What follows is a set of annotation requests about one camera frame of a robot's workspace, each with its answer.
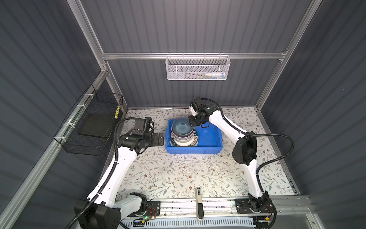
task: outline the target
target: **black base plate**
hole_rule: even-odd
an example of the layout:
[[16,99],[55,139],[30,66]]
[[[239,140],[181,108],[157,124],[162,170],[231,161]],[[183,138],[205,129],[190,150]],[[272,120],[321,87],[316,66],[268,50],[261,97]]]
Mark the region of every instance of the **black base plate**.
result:
[[[250,209],[251,205],[249,203],[249,198],[241,198],[235,199],[235,206],[238,214],[253,214],[252,210]],[[262,210],[260,213],[268,213],[267,210]]]
[[146,208],[146,213],[144,215],[136,215],[135,212],[132,214],[129,214],[127,217],[143,217],[143,216],[159,216],[160,215],[160,201],[148,201],[147,202],[147,208]]
[[162,146],[164,145],[163,133],[153,133],[153,142],[150,146]]

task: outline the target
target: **black wire basket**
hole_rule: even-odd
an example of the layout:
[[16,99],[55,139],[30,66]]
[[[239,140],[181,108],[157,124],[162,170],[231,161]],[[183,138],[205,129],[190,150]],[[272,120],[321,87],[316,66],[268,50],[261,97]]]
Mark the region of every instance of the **black wire basket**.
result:
[[64,120],[59,128],[67,126],[63,136],[55,135],[54,139],[71,154],[108,154],[117,118],[122,116],[122,101],[120,94],[94,90],[83,105],[77,105],[74,118],[69,123]]

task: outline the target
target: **stack of bowls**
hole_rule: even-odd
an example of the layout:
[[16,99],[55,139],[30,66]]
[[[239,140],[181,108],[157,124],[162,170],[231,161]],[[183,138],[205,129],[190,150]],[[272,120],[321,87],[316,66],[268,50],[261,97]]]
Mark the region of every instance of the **stack of bowls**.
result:
[[194,141],[194,127],[187,117],[179,117],[172,124],[172,136],[179,146],[189,146]]

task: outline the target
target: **yellow tag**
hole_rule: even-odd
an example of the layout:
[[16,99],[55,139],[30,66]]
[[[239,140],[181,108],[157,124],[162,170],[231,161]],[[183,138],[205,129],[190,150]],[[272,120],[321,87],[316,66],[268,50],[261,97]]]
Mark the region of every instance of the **yellow tag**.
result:
[[118,114],[119,114],[119,109],[121,108],[121,105],[118,105],[117,110],[116,110],[116,114],[115,114],[115,119],[118,118]]

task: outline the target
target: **white mesh basket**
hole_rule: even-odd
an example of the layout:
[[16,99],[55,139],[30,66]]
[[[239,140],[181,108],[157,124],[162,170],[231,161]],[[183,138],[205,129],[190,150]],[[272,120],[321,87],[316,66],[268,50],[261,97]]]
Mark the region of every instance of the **white mesh basket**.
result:
[[230,67],[229,56],[218,58],[165,59],[168,80],[226,80]]

